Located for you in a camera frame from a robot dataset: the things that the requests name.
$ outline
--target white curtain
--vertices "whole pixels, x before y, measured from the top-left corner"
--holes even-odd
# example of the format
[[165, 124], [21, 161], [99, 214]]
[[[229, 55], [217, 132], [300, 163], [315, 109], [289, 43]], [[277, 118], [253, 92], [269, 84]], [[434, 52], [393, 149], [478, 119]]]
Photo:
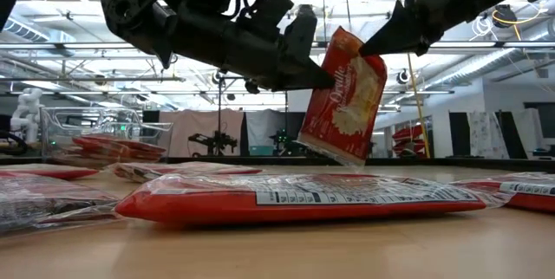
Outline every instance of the white curtain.
[[467, 114], [470, 126], [470, 154], [486, 159], [509, 159], [503, 133], [495, 114]]
[[526, 151], [526, 156], [529, 159], [533, 159], [532, 152], [534, 150], [545, 148], [538, 109], [513, 111], [513, 118], [519, 133], [520, 142], [522, 142], [522, 146]]

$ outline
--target curtain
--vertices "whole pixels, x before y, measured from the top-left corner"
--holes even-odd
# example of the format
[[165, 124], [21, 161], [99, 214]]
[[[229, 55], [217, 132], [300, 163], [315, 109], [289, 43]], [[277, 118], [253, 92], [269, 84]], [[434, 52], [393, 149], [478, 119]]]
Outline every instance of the curtain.
[[486, 159], [509, 159], [499, 122], [494, 114], [469, 113], [470, 154]]

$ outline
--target yellow pole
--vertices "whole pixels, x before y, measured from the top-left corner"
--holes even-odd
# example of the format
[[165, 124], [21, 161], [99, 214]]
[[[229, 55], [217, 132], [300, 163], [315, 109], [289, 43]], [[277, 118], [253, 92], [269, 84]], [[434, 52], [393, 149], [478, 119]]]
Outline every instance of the yellow pole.
[[430, 147], [428, 144], [428, 131], [426, 131], [426, 125], [424, 124], [424, 117], [422, 116], [422, 107], [420, 103], [420, 97], [416, 90], [415, 74], [413, 73], [413, 63], [410, 60], [410, 54], [407, 53], [408, 58], [408, 71], [410, 72], [410, 80], [413, 83], [413, 90], [415, 91], [416, 106], [418, 107], [418, 117], [420, 118], [420, 125], [422, 126], [422, 134], [424, 135], [424, 149], [426, 149], [426, 157], [430, 159]]

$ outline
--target white robot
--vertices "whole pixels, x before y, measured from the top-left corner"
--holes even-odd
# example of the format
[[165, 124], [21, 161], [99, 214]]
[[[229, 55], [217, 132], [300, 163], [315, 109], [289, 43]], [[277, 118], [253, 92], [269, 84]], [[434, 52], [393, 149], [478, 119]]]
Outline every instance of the white robot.
[[17, 109], [11, 116], [11, 131], [25, 133], [25, 142], [32, 144], [36, 142], [38, 127], [40, 123], [39, 108], [43, 107], [39, 103], [42, 96], [40, 88], [25, 88], [23, 94], [17, 99]]

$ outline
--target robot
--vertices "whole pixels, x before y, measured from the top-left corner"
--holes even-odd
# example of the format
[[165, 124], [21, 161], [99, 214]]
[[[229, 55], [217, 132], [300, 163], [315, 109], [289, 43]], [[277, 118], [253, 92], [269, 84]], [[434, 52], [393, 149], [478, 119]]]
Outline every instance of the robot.
[[[194, 135], [189, 136], [189, 141], [199, 143], [201, 145], [206, 146], [207, 154], [206, 157], [223, 157], [226, 146], [229, 146], [232, 149], [232, 152], [237, 147], [238, 142], [236, 139], [231, 137], [226, 133], [221, 133], [219, 131], [214, 131], [214, 135], [212, 137], [208, 137], [206, 135], [196, 133]], [[193, 158], [202, 157], [202, 155], [198, 152], [194, 152], [192, 154]]]
[[39, 109], [43, 107], [39, 102], [41, 96], [42, 90], [40, 88], [25, 88], [23, 94], [17, 98], [17, 109], [11, 116], [11, 131], [21, 131], [22, 134], [24, 131], [27, 144], [35, 143], [37, 140], [40, 124]]
[[[310, 58], [317, 19], [300, 7], [280, 34], [278, 23], [291, 0], [101, 0], [108, 28], [137, 49], [157, 55], [168, 68], [183, 55], [246, 77], [246, 89], [331, 88], [334, 80]], [[392, 17], [364, 46], [361, 55], [415, 52], [423, 55], [443, 33], [469, 22], [504, 0], [398, 1]], [[16, 0], [0, 3], [0, 24]]]

